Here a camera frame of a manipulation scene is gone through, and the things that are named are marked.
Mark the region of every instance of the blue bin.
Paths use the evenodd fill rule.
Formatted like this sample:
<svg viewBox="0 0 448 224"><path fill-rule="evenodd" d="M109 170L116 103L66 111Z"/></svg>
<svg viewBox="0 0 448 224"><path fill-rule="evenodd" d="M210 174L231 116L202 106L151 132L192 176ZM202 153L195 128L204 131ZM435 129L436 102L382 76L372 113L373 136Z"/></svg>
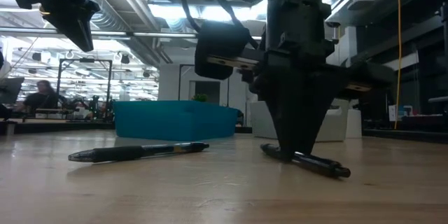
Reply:
<svg viewBox="0 0 448 224"><path fill-rule="evenodd" d="M238 110L198 101L117 101L119 137L199 141L231 137Z"/></svg>

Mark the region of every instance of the wire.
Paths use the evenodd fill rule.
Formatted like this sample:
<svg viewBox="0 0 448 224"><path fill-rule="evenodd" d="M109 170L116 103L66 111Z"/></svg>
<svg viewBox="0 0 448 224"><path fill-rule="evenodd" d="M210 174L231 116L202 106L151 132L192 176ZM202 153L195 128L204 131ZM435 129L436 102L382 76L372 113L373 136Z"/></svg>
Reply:
<svg viewBox="0 0 448 224"><path fill-rule="evenodd" d="M398 79L397 79L397 104L395 106L395 125L398 125L398 106L400 105L400 82L401 82L401 57L403 56L403 45L401 39L401 0L398 0Z"/></svg>
<svg viewBox="0 0 448 224"><path fill-rule="evenodd" d="M235 15L232 6L226 0L217 0L217 2L221 5L221 7L223 7L224 11L227 11L227 13L229 13L230 17L232 18L232 22L236 26L244 28L244 25L241 23L241 21L238 20L237 16ZM255 39L252 38L251 35L249 35L249 43L254 49L258 49L258 43L257 41L255 41Z"/></svg>
<svg viewBox="0 0 448 224"><path fill-rule="evenodd" d="M189 21L191 27L196 31L196 32L200 32L201 28L199 27L199 25L197 25L195 19L191 16L190 13L190 9L188 7L188 2L187 0L181 0L182 2L182 8L183 11L185 12L185 16L187 17L187 20Z"/></svg>
<svg viewBox="0 0 448 224"><path fill-rule="evenodd" d="M3 79L3 78L4 78L6 75L8 75L12 70L14 70L15 66L17 66L17 64L19 64L20 60L22 60L23 57L25 57L25 55L27 55L27 53L33 48L33 45L34 45L34 43L37 41L37 39L39 39L39 37L36 37L36 38L34 39L34 41L31 43L31 45L28 47L28 49L23 53L23 55L19 58L19 60L18 60L13 66L11 66L11 68L10 68L6 73L4 73L4 74L0 77L0 79ZM23 62L25 61L25 59L22 60L22 62L20 62L20 65L19 65L17 68L19 68L19 67L23 64Z"/></svg>
<svg viewBox="0 0 448 224"><path fill-rule="evenodd" d="M341 65L341 26L337 27L337 63Z"/></svg>

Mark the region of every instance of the ceiling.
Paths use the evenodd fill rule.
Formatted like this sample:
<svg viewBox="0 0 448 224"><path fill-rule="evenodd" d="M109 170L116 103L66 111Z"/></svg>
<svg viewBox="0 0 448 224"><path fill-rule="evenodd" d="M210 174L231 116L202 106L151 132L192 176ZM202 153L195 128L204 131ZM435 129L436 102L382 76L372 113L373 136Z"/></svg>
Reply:
<svg viewBox="0 0 448 224"><path fill-rule="evenodd" d="M179 6L179 0L93 1L100 5L101 11L92 18L92 30L194 32L184 19L185 14ZM341 6L347 6L351 0L323 1L332 5L332 21L343 20L343 17L347 16L343 15L343 17L340 17L338 12L341 9L341 11L347 11L347 8L341 8ZM213 2L205 2L203 0L188 0L188 2L190 11L199 21L205 18L229 22L228 14ZM251 34L260 36L265 25L267 1L262 0L258 3L253 3L254 5L235 0L232 0L231 3L234 6L235 13L239 16L244 26L250 30ZM0 0L0 27L54 28L51 24L44 22L37 8L38 6L35 6L34 10L31 11L22 10L18 8L15 0ZM350 25L350 20L343 23L343 25ZM37 38L36 36L38 34L26 37L16 35L15 37L2 36L1 40L9 45L8 60L14 67L10 73L12 76L26 76L29 80L32 80L30 83L35 82L33 78L55 78L57 77L58 59L65 58L69 52L73 53L74 59L91 57L98 60L112 60L114 68L112 79L114 83L117 83L117 88L113 89L115 97L118 97L118 94L124 90L124 92L129 91L129 93L133 93L132 99L156 99L158 95L157 90L141 92L145 85L151 84L155 87L158 84L157 69L161 64L193 64L196 44L194 39L123 37L119 40L116 38L111 40L111 38L103 37L99 38L101 40L94 41L94 51L84 53L66 38ZM325 26L325 36L327 39L336 39L337 32ZM33 53L50 55L50 60L37 62L32 59ZM122 55L129 55L129 64L120 63ZM87 66L84 63L77 62L73 66L84 69L104 68L100 63ZM29 68L31 67L36 67L37 73L29 73ZM151 72L149 78L143 77L145 69ZM107 72L105 71L91 72L90 76L80 77L74 73L74 69L67 68L63 73L63 77L99 80L107 77ZM72 80L65 81L67 86L73 83ZM98 87L96 83L94 85L84 85L83 88L94 93L104 91L104 87Z"/></svg>

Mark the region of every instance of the table surface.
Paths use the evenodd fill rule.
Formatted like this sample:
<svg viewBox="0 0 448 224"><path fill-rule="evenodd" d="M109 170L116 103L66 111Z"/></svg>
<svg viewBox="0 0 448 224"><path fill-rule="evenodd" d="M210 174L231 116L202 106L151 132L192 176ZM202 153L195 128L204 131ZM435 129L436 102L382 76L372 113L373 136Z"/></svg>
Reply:
<svg viewBox="0 0 448 224"><path fill-rule="evenodd" d="M113 131L0 138L0 223L446 223L448 145L390 139L317 143L351 169L335 180L263 155L236 135L203 153L85 164L95 147L158 144Z"/></svg>

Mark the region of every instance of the white chair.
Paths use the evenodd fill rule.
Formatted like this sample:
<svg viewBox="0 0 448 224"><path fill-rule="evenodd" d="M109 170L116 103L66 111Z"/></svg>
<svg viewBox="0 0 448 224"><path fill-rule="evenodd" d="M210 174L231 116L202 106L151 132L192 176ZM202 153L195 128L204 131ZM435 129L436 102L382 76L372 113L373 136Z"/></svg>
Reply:
<svg viewBox="0 0 448 224"><path fill-rule="evenodd" d="M347 133L347 118L349 101L335 99L333 106L338 109L329 109L322 122L316 142L344 141ZM252 133L256 137L276 139L274 123L264 101L250 103Z"/></svg>

